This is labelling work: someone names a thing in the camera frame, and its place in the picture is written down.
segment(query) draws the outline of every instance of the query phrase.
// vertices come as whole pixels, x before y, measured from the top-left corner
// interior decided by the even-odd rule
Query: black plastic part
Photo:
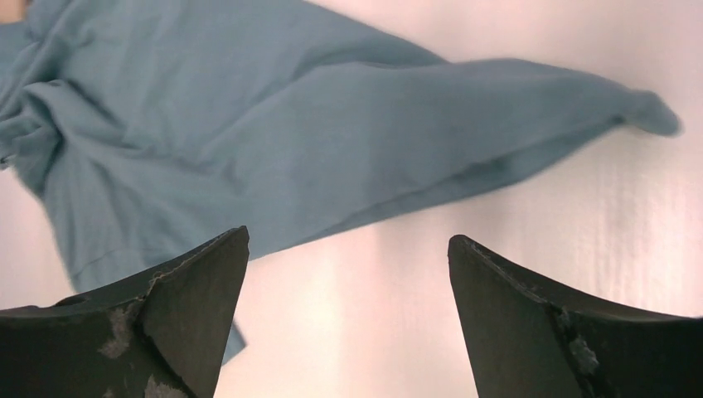
[[[462,235],[448,256],[481,398],[703,396],[703,319],[594,297]]]
[[[248,243],[242,227],[53,307],[0,311],[0,397],[212,397]]]

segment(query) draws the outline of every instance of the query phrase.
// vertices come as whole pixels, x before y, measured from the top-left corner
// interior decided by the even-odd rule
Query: cloth
[[[0,162],[78,291],[232,227],[256,259],[519,182],[652,92],[514,59],[449,63],[297,0],[34,0],[0,30]],[[225,361],[244,346],[233,327]]]

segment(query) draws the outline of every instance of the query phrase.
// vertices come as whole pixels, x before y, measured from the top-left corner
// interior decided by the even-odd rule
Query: wrinkled fabric
[[[256,259],[519,182],[621,124],[678,128],[652,92],[448,63],[294,0],[35,0],[0,34],[1,164],[78,291],[232,227]],[[233,328],[225,361],[243,346]]]

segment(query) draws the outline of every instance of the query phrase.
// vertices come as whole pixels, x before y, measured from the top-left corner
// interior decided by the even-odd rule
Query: crumpled fabric
[[[246,225],[251,258],[489,192],[652,92],[514,59],[449,63],[295,0],[34,0],[0,27],[0,166],[87,291]],[[244,347],[232,328],[225,362]]]

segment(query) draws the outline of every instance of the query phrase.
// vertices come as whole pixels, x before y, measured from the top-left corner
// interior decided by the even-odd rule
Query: white surface
[[[475,396],[448,281],[451,235],[592,294],[703,315],[703,2],[318,0],[453,61],[517,56],[657,91],[685,134],[621,129],[500,192],[250,264],[249,347],[218,397]],[[38,205],[0,175],[0,308],[70,288]]]

